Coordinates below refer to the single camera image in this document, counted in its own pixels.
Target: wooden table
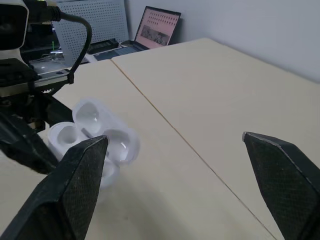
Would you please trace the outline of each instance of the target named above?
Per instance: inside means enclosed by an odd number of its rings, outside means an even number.
[[[80,66],[55,96],[70,108],[96,97],[141,139],[138,159],[96,206],[86,239],[274,239],[110,60]],[[2,232],[43,176],[5,157],[0,164]]]
[[[283,239],[261,197],[242,133],[292,142],[320,167],[320,86],[207,38],[112,61],[267,229]]]

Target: white wall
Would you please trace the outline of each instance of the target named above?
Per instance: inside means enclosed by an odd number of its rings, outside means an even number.
[[[182,13],[182,42],[209,37],[320,82],[319,0],[127,0],[131,38],[147,5]]]

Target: laptop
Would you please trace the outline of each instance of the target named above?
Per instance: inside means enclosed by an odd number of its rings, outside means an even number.
[[[120,55],[167,46],[176,30],[180,16],[180,12],[146,6],[132,46],[97,53],[94,57],[101,61]]]

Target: black cable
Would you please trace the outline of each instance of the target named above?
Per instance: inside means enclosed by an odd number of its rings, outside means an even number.
[[[74,16],[74,15],[67,14],[64,12],[61,12],[60,16],[61,16],[61,19],[64,19],[64,20],[67,20],[70,22],[83,24],[86,29],[86,40],[85,40],[83,49],[70,70],[70,72],[74,74],[75,71],[77,70],[77,68],[79,67],[79,65],[81,64],[82,60],[84,59],[84,57],[90,47],[91,38],[92,38],[92,28],[91,28],[90,24],[82,17]]]

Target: plastic blister pack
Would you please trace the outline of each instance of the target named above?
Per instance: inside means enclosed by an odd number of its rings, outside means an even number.
[[[106,135],[108,146],[104,160],[100,192],[119,175],[120,166],[134,161],[140,151],[137,133],[105,105],[94,98],[79,101],[72,109],[73,122],[60,122],[48,132],[48,147],[61,161],[69,148],[96,136]]]

